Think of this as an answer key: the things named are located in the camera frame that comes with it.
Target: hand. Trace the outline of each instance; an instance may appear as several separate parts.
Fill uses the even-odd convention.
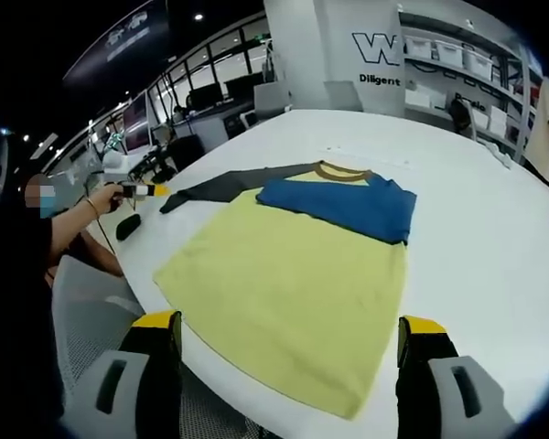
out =
[[[124,190],[120,185],[106,185],[96,190],[90,195],[90,200],[93,203],[98,217],[104,213],[110,212],[112,209],[112,201],[122,204]]]

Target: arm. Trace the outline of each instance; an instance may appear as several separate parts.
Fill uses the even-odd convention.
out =
[[[55,217],[52,220],[50,260],[57,260],[61,252],[88,224],[109,212],[111,201],[119,200],[122,193],[122,187],[118,185],[104,186],[90,197],[91,203],[84,199],[74,208]]]
[[[97,242],[86,230],[81,231],[81,237],[83,238],[85,245],[91,253],[91,256],[93,256],[93,258],[107,273],[113,274],[117,277],[124,276],[124,272],[122,271],[122,267],[120,267],[120,263],[118,263],[116,257],[111,254],[108,249],[100,245],[100,243]]]

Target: white storage box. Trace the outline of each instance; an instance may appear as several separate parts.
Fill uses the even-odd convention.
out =
[[[493,134],[499,135],[502,138],[506,138],[506,121],[500,122],[490,119],[488,124],[488,131]]]
[[[506,123],[508,114],[494,105],[491,105],[488,110],[490,120],[498,123]]]
[[[488,122],[490,118],[487,114],[472,108],[472,113],[474,115],[474,123],[477,128],[483,128],[484,130],[488,128]]]
[[[431,59],[432,41],[421,37],[406,37],[407,53],[413,57]]]
[[[483,57],[473,50],[464,50],[464,64],[466,69],[472,73],[476,73],[486,80],[492,80],[492,65],[494,62],[491,59]]]
[[[404,101],[411,105],[418,105],[419,107],[431,108],[431,98],[428,94],[424,94],[420,91],[405,90]]]
[[[460,68],[464,67],[464,49],[462,47],[445,41],[436,41],[436,46],[441,62]]]
[[[434,90],[430,87],[426,87],[423,84],[417,84],[417,91],[426,94],[431,99],[431,107],[438,108],[440,110],[445,110],[447,96],[441,91]]]

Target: computer monitor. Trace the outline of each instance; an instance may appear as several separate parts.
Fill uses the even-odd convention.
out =
[[[146,98],[141,93],[124,110],[124,140],[127,154],[137,154],[150,147],[148,118],[146,116]]]
[[[220,84],[214,83],[194,89],[189,94],[191,96],[191,107],[193,110],[200,112],[206,108],[216,105],[218,102],[223,101],[223,95],[221,94]]]
[[[235,101],[252,101],[254,99],[254,87],[264,82],[262,73],[241,76],[235,80],[226,82],[228,97]]]

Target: blue fabric panel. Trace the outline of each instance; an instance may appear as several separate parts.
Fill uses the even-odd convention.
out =
[[[265,206],[306,213],[389,244],[407,243],[416,195],[376,174],[368,184],[270,180],[256,200]]]

